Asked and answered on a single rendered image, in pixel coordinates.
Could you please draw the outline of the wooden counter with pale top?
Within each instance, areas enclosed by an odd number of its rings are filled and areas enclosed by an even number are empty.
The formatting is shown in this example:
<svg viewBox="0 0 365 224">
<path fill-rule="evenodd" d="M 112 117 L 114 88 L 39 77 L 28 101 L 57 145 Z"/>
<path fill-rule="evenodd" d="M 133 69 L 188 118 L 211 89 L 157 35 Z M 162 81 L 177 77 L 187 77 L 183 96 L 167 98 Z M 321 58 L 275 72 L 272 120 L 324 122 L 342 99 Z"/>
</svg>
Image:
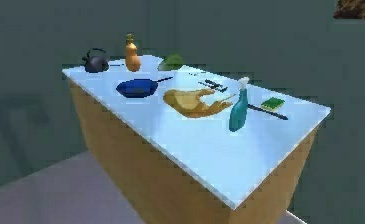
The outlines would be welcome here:
<svg viewBox="0 0 365 224">
<path fill-rule="evenodd" d="M 328 107 L 280 94 L 277 113 L 249 110 L 244 127 L 228 128 L 229 110 L 186 118 L 167 105 L 167 90 L 228 87 L 207 102 L 237 99 L 236 80 L 184 66 L 158 70 L 144 55 L 140 71 L 112 62 L 96 74 L 65 70 L 86 145 L 146 224 L 276 224 L 288 208 Z M 170 77 L 152 96 L 125 98 L 118 84 Z"/>
</svg>

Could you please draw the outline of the blue frying pan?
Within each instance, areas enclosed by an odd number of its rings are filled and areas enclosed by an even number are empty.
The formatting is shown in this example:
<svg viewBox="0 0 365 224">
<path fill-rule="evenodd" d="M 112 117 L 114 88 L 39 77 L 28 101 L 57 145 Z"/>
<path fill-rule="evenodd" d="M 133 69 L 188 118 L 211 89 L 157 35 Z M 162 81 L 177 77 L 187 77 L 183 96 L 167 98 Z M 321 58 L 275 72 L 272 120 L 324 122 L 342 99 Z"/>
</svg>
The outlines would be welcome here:
<svg viewBox="0 0 365 224">
<path fill-rule="evenodd" d="M 158 80 L 132 79 L 117 85 L 116 91 L 125 98 L 146 98 L 152 96 L 158 89 L 159 83 L 170 80 L 170 77 Z"/>
</svg>

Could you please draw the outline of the teal spray bottle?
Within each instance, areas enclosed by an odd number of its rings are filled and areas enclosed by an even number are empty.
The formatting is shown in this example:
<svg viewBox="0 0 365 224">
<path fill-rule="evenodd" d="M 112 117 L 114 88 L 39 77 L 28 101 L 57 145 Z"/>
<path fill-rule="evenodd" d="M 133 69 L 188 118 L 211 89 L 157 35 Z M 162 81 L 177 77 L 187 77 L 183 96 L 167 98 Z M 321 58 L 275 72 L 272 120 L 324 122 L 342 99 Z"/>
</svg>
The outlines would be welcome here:
<svg viewBox="0 0 365 224">
<path fill-rule="evenodd" d="M 231 132 L 236 132 L 245 125 L 248 110 L 248 82 L 248 77 L 243 77 L 238 80 L 240 85 L 239 98 L 232 107 L 229 117 L 229 130 Z"/>
</svg>

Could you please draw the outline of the orange soap bottle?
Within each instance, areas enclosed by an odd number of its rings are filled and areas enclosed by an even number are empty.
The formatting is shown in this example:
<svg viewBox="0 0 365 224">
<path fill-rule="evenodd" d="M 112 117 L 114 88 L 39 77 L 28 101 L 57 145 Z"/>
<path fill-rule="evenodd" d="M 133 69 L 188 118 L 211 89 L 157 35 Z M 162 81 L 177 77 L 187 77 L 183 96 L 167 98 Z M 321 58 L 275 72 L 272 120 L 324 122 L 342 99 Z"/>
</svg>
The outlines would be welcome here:
<svg viewBox="0 0 365 224">
<path fill-rule="evenodd" d="M 140 70 L 141 62 L 137 55 L 137 47 L 134 44 L 133 35 L 131 33 L 126 35 L 126 48 L 125 48 L 125 65 L 131 72 L 137 72 Z"/>
</svg>

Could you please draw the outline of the black long utensil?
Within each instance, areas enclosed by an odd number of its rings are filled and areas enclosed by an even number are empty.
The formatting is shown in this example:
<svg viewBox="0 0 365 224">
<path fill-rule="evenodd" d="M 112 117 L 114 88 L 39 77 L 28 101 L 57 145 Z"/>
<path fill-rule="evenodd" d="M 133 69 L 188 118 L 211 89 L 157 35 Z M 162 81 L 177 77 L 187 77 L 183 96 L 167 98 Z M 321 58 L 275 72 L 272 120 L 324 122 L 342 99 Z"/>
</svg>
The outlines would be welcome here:
<svg viewBox="0 0 365 224">
<path fill-rule="evenodd" d="M 276 113 L 276 112 L 272 112 L 272 111 L 268 111 L 268 110 L 262 109 L 260 107 L 254 106 L 252 104 L 248 104 L 248 109 L 252 109 L 252 110 L 255 110 L 255 111 L 264 112 L 264 113 L 267 113 L 269 115 L 275 116 L 275 117 L 277 117 L 279 119 L 282 119 L 282 120 L 288 120 L 288 117 L 285 116 L 285 115 L 282 115 L 282 114 L 279 114 L 279 113 Z"/>
</svg>

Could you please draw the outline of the green and yellow sponge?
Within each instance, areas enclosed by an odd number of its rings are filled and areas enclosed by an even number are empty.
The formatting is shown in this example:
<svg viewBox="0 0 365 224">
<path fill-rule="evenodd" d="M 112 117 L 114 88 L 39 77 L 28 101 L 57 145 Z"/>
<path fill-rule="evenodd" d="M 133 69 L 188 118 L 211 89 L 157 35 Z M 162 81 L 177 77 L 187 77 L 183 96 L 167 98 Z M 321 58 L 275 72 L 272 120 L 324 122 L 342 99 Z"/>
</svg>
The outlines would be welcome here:
<svg viewBox="0 0 365 224">
<path fill-rule="evenodd" d="M 275 111 L 280 108 L 285 101 L 276 97 L 271 97 L 261 103 L 261 108 L 268 111 Z"/>
</svg>

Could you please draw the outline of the black kettle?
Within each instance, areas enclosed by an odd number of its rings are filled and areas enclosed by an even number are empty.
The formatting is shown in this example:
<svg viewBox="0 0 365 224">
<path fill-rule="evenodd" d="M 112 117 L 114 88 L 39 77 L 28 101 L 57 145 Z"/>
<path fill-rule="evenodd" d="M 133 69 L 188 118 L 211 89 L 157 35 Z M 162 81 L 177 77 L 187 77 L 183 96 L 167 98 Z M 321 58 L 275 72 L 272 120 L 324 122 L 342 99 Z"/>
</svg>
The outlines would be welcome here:
<svg viewBox="0 0 365 224">
<path fill-rule="evenodd" d="M 105 53 L 105 50 L 101 48 L 89 49 L 86 55 L 82 57 L 85 71 L 88 73 L 99 73 L 107 71 L 109 69 L 108 60 L 101 55 L 92 56 L 91 53 L 93 51 Z"/>
</svg>

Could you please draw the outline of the brown framed picture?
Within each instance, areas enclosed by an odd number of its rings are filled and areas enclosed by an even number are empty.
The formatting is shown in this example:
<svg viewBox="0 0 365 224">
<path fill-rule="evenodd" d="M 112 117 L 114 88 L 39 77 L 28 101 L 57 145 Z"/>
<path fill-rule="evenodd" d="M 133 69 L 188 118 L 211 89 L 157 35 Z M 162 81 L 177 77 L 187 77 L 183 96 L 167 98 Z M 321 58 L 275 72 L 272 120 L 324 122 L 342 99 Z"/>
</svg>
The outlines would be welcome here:
<svg viewBox="0 0 365 224">
<path fill-rule="evenodd" d="M 333 18 L 365 20 L 365 0 L 338 0 Z"/>
</svg>

